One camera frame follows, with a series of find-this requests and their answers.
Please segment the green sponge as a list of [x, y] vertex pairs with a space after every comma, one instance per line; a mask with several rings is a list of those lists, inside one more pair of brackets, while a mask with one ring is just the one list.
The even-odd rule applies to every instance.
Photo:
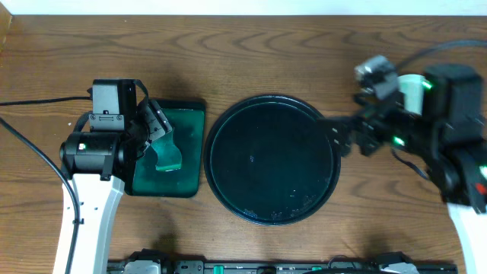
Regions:
[[151, 147], [157, 155], [155, 170], [167, 172], [179, 170], [182, 167], [182, 154], [173, 139], [174, 131], [166, 133], [151, 143]]

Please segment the mint plate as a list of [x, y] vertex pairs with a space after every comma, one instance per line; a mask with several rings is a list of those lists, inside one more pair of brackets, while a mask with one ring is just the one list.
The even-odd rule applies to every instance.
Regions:
[[417, 74], [398, 77], [399, 91], [403, 93], [404, 110], [415, 115], [422, 115], [425, 77]]

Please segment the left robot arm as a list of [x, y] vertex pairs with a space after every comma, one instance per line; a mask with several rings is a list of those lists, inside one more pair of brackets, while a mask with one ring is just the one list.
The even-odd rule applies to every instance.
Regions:
[[134, 113], [83, 114], [62, 143], [62, 227], [55, 273], [104, 273], [124, 194], [165, 196], [162, 175], [179, 169], [174, 127], [159, 100]]

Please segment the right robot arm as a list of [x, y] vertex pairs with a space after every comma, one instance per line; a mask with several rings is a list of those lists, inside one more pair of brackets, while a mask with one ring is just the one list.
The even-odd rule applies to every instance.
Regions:
[[468, 65], [439, 64], [424, 70], [421, 113], [398, 105], [399, 90], [352, 116], [322, 118], [318, 126], [334, 150], [352, 144], [363, 155], [385, 143], [420, 157], [424, 173], [447, 204], [468, 273], [486, 271], [486, 140], [483, 79]]

